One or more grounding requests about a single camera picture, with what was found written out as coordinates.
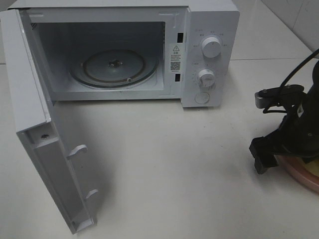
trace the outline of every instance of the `microwave oven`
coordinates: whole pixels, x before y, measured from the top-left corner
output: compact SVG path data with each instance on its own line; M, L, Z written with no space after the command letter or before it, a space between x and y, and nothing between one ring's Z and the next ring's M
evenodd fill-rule
M94 223L56 101L221 103L231 0L18 0L0 13L17 135L72 233Z

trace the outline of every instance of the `black cable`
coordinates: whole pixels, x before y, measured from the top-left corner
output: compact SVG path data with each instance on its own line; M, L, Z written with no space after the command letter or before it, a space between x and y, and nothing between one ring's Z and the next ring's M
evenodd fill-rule
M310 56L308 56L305 60L302 61L302 63L300 63L287 77L286 79L280 84L280 86L278 87L278 91L276 93L276 96L273 98L272 101L270 101L270 103L267 105L266 108L264 108L263 113L264 114L268 114L268 113L287 113L287 111L281 111L281 110L271 110L269 111L269 108L271 107L271 105L273 105L275 102L278 101L278 97L281 93L281 91L283 90L283 88L285 87L285 85L287 84L287 82L301 69L304 67L304 65L306 65L311 59L313 59L315 56L317 56L319 54L319 49L317 49L316 51L314 51Z

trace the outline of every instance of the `open microwave door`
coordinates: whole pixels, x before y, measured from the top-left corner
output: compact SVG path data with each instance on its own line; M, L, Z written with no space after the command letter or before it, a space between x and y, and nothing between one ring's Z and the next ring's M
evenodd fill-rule
M59 132L59 119L43 82L45 61L38 58L36 43L27 37L34 23L23 12L0 13L16 133L68 227L76 233L94 223L71 160L86 146L69 150Z

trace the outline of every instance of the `white table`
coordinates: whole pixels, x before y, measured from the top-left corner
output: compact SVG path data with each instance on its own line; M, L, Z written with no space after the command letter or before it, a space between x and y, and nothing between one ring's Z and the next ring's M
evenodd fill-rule
M318 195L280 167L257 175L248 150L283 116L263 115L254 93L278 86L309 51L259 1L251 11L274 22L273 32L261 25L273 44L256 40L250 51L238 37L221 107L184 110L178 100L56 105L70 146L89 148L75 166L90 173L79 178L100 189L92 196L97 225L74 236L14 134L0 65L0 238L317 239ZM246 31L255 39L263 32ZM315 62L292 82L309 88Z

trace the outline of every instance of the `timer knob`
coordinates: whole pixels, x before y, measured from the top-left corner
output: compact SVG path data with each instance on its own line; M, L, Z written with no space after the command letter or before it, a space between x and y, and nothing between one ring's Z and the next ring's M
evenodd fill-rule
M220 54L221 40L217 36L208 36L203 40L201 50L204 56L214 58Z
M215 84L215 74L208 69L201 70L198 73L198 80L202 87L211 87Z

